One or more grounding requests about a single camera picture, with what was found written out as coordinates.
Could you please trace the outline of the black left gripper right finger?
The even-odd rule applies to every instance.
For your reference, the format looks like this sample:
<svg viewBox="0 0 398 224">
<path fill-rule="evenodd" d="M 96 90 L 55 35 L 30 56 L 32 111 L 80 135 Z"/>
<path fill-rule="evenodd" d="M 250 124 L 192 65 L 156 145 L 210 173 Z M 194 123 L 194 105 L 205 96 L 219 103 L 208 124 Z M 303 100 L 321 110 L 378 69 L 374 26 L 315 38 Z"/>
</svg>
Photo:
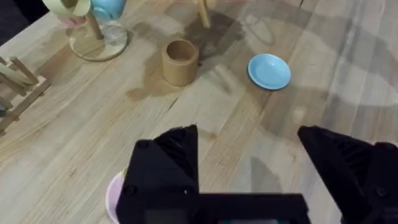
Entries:
<svg viewBox="0 0 398 224">
<path fill-rule="evenodd" d="M 397 224 L 397 146 L 319 126 L 298 137 L 341 212 L 342 223 Z"/>
</svg>

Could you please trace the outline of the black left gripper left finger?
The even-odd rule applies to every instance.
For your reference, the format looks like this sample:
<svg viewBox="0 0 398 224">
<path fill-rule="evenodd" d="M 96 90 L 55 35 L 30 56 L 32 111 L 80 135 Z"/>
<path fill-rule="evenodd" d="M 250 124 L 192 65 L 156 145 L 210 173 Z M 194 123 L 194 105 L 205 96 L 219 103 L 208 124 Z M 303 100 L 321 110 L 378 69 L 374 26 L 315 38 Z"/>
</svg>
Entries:
<svg viewBox="0 0 398 224">
<path fill-rule="evenodd" d="M 154 139 L 138 140 L 116 204 L 119 223 L 129 223 L 138 195 L 199 193 L 197 125 L 172 128 Z"/>
</svg>

